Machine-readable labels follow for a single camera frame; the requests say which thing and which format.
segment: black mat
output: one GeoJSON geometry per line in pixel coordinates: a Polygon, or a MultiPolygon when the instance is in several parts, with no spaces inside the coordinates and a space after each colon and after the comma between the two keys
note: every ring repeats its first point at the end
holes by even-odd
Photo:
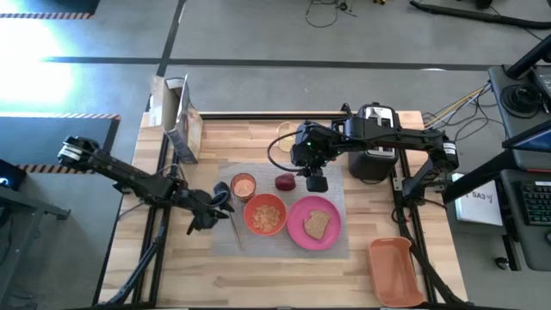
{"type": "Polygon", "coordinates": [[[68,117],[0,117],[0,158],[26,172],[80,173],[62,167],[57,155],[67,136],[96,140],[111,151],[119,126],[118,115],[68,117]]]}
{"type": "Polygon", "coordinates": [[[88,19],[100,0],[0,0],[0,18],[88,19]]]}

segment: concrete floor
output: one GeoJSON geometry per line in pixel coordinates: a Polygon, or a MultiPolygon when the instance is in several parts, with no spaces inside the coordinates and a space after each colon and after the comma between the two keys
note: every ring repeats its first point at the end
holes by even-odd
{"type": "MultiPolygon", "coordinates": [[[[469,1],[424,2],[474,7],[469,1]]],[[[349,3],[354,3],[357,17],[339,14],[333,26],[317,29],[304,20],[307,0],[188,0],[170,57],[389,63],[385,69],[169,65],[165,76],[188,73],[192,100],[204,111],[334,110],[343,102],[353,108],[381,102],[398,110],[430,112],[480,87],[487,74],[398,70],[396,64],[509,64],[538,42],[523,29],[427,15],[406,1],[349,3]]],[[[549,19],[546,1],[520,3],[496,0],[494,8],[503,15],[549,19]]],[[[0,20],[0,41],[8,47],[0,49],[0,111],[118,113],[122,121],[113,155],[132,160],[149,83],[158,69],[151,64],[166,60],[161,56],[177,4],[102,0],[96,16],[87,21],[0,20]],[[37,60],[41,57],[70,59],[44,63],[37,60]]],[[[312,19],[323,22],[331,12],[316,8],[312,19]]],[[[534,31],[540,37],[550,33],[534,31]]],[[[492,94],[481,102],[494,103],[492,94]]],[[[466,108],[458,116],[472,111],[466,108]]],[[[499,119],[496,108],[486,112],[499,119]]],[[[447,132],[454,136],[456,130],[447,132]]],[[[503,138],[503,128],[491,123],[459,142],[460,170],[468,172],[499,153],[503,138]]],[[[65,223],[45,220],[25,261],[27,269],[19,270],[19,287],[36,295],[39,309],[91,303],[121,200],[110,185],[99,176],[29,176],[24,191],[72,210],[65,223]]],[[[548,308],[551,275],[527,268],[498,270],[492,259],[505,252],[498,233],[458,223],[452,216],[470,301],[548,308]]]]}

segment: keyboard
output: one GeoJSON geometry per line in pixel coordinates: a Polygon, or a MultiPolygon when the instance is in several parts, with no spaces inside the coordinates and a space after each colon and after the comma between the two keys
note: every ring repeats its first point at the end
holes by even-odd
{"type": "Polygon", "coordinates": [[[527,225],[551,226],[551,182],[517,182],[520,208],[527,225]]]}

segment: gray placemat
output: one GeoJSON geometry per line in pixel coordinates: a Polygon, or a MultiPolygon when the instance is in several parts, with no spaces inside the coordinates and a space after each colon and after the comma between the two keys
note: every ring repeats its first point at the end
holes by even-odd
{"type": "Polygon", "coordinates": [[[306,179],[296,177],[296,188],[289,192],[276,189],[274,180],[285,171],[276,168],[272,164],[221,164],[219,180],[230,183],[232,177],[238,173],[246,172],[257,180],[256,194],[271,193],[278,195],[287,206],[287,211],[300,198],[307,195],[320,195],[335,204],[341,215],[343,223],[341,233],[335,244],[323,251],[309,251],[297,245],[287,228],[275,236],[259,236],[251,232],[243,219],[243,202],[234,199],[232,205],[235,213],[232,215],[238,230],[241,247],[233,232],[232,223],[229,220],[221,220],[213,229],[212,252],[220,256],[249,256],[249,257],[303,257],[303,258],[348,258],[349,245],[346,231],[346,211],[344,208],[343,172],[338,165],[328,165],[324,168],[324,175],[330,184],[326,193],[311,193],[306,190],[306,179]]]}

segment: wooden table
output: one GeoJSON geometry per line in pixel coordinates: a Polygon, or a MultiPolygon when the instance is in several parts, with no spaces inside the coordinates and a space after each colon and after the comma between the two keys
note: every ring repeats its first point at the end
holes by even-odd
{"type": "MultiPolygon", "coordinates": [[[[418,111],[399,112],[399,117],[403,127],[423,127],[418,111]]],[[[277,137],[276,128],[281,122],[205,121],[200,163],[181,164],[189,187],[212,193],[221,162],[267,162],[266,147],[277,137]]],[[[142,127],[133,165],[155,172],[162,136],[159,127],[142,127]]],[[[288,153],[276,147],[272,154],[279,162],[289,161],[288,153]]],[[[408,151],[407,156],[412,173],[427,158],[424,152],[408,151]]],[[[210,254],[211,231],[193,232],[187,236],[190,212],[173,208],[158,307],[381,306],[373,292],[366,249],[374,239],[399,236],[398,226],[390,217],[392,189],[388,181],[366,185],[353,178],[346,167],[347,156],[341,156],[335,164],[343,166],[349,259],[214,257],[210,254]]],[[[428,193],[426,197],[441,201],[437,194],[428,193]]],[[[134,196],[126,196],[121,211],[136,203],[134,196]]],[[[430,204],[419,211],[430,262],[452,290],[466,300],[445,211],[430,204]]],[[[118,223],[100,301],[113,296],[135,268],[146,217],[147,207],[142,207],[125,215],[118,223]]],[[[417,263],[414,267],[418,286],[424,291],[421,270],[417,263]]],[[[149,292],[148,277],[145,283],[144,299],[149,292]]]]}

